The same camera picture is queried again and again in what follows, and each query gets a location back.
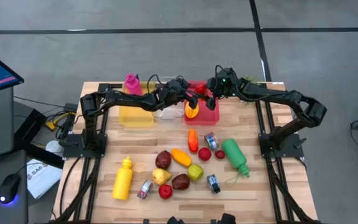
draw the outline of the blue light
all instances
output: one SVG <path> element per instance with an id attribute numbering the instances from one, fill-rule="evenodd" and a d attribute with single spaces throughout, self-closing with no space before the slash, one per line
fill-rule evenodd
<path id="1" fill-rule="evenodd" d="M 11 202 L 6 203 L 6 204 L 1 203 L 1 205 L 2 205 L 3 207 L 11 207 L 11 206 L 14 206 L 15 203 L 17 203 L 18 199 L 19 199 L 19 196 L 16 195 L 15 198 L 14 198 Z"/>

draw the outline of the clear plastic container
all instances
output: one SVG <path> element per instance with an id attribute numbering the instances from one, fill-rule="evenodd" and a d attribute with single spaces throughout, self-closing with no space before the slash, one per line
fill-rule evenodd
<path id="1" fill-rule="evenodd" d="M 147 82 L 140 82 L 143 94 L 147 93 Z M 149 83 L 149 90 L 153 91 L 155 88 L 154 82 Z M 128 93 L 125 85 L 122 85 L 122 91 Z M 119 122 L 125 127 L 147 127 L 154 125 L 154 117 L 151 112 L 145 111 L 142 108 L 132 106 L 119 107 Z"/>
<path id="2" fill-rule="evenodd" d="M 158 124 L 179 124 L 183 121 L 185 110 L 183 103 L 180 102 L 164 110 L 154 111 L 152 114 Z"/>
<path id="3" fill-rule="evenodd" d="M 189 81 L 190 87 L 188 88 L 191 91 L 194 91 L 197 84 L 206 84 L 206 81 Z M 197 116 L 194 118 L 188 118 L 185 116 L 185 123 L 187 125 L 215 125 L 219 119 L 219 101 L 216 100 L 215 110 L 210 110 L 206 107 L 205 101 L 199 99 L 198 106 L 200 108 Z"/>

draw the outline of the yellow squeeze bottle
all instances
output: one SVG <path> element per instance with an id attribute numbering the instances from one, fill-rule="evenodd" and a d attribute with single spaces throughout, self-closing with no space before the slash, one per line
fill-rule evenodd
<path id="1" fill-rule="evenodd" d="M 127 156 L 122 161 L 122 167 L 118 169 L 114 188 L 112 189 L 112 197 L 120 200 L 127 200 L 129 189 L 131 188 L 131 180 L 133 171 L 131 170 L 132 161 Z"/>

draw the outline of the wooden tabletop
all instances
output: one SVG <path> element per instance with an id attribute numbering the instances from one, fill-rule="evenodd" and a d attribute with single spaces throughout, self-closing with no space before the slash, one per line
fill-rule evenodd
<path id="1" fill-rule="evenodd" d="M 81 96 L 97 91 L 100 82 L 85 82 Z M 283 83 L 267 83 L 267 87 L 284 90 Z M 220 120 L 215 126 L 187 126 L 182 124 L 157 124 L 147 128 L 126 128 L 119 124 L 119 107 L 109 110 L 106 134 L 108 145 L 106 155 L 101 160 L 98 185 L 93 207 L 92 223 L 142 223 L 147 218 L 151 223 L 166 223 L 175 216 L 186 223 L 209 223 L 211 219 L 219 220 L 224 212 L 236 216 L 237 223 L 275 223 L 272 196 L 265 160 L 260 155 L 258 118 L 254 103 L 240 102 L 237 98 L 219 101 Z M 265 127 L 269 131 L 265 105 L 262 103 Z M 272 112 L 276 126 L 283 126 L 291 121 L 289 107 L 272 103 Z M 79 118 L 74 126 L 74 133 L 81 133 L 84 120 Z M 202 162 L 197 155 L 191 155 L 194 164 L 204 169 L 204 176 L 197 182 L 191 182 L 187 190 L 174 190 L 169 200 L 162 200 L 158 195 L 158 185 L 154 185 L 145 199 L 139 199 L 137 193 L 146 179 L 152 180 L 152 171 L 156 168 L 155 158 L 163 150 L 171 151 L 173 147 L 188 152 L 187 132 L 193 128 L 198 133 L 199 145 L 206 147 L 203 136 L 211 131 L 218 141 L 234 138 L 247 158 L 250 177 L 241 177 L 236 183 L 225 181 L 237 175 L 227 159 L 217 160 L 214 156 L 208 162 Z M 111 197 L 116 172 L 121 161 L 130 156 L 136 169 L 128 200 L 116 200 Z M 62 181 L 59 185 L 53 211 L 58 215 L 60 194 L 63 180 L 75 159 L 65 162 Z M 63 210 L 77 194 L 80 184 L 84 159 L 81 159 L 71 173 L 63 198 Z M 308 178 L 303 165 L 293 158 L 283 159 L 288 188 L 299 206 L 311 218 L 317 219 Z M 178 174 L 186 174 L 187 169 L 172 162 L 169 171 L 174 178 Z M 215 174 L 221 186 L 217 195 L 211 193 L 206 176 Z M 281 193 L 280 206 L 283 218 L 286 219 L 285 207 Z M 85 218 L 88 193 L 84 196 L 81 218 Z"/>

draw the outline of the white paper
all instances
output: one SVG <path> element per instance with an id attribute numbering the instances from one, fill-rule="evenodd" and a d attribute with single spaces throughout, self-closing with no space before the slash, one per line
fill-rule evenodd
<path id="1" fill-rule="evenodd" d="M 27 189 L 31 195 L 38 199 L 44 195 L 62 176 L 62 170 L 32 159 L 27 162 Z"/>

